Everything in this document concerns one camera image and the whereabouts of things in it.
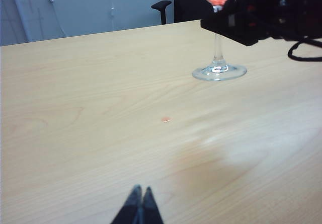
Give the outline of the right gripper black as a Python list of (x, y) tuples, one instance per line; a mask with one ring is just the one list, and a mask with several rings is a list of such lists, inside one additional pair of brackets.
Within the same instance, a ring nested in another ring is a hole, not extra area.
[(259, 42), (258, 20), (301, 37), (321, 38), (321, 0), (236, 0), (239, 9), (223, 8), (201, 19), (201, 28), (245, 46)]

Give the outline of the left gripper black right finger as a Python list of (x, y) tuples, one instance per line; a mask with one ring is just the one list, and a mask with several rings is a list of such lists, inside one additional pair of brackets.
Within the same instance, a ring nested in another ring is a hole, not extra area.
[(152, 189), (147, 187), (139, 209), (139, 223), (164, 224)]

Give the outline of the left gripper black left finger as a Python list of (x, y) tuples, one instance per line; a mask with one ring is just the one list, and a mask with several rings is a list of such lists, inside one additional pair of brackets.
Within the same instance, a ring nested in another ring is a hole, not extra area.
[(141, 198), (141, 186), (135, 185), (111, 223), (142, 223)]

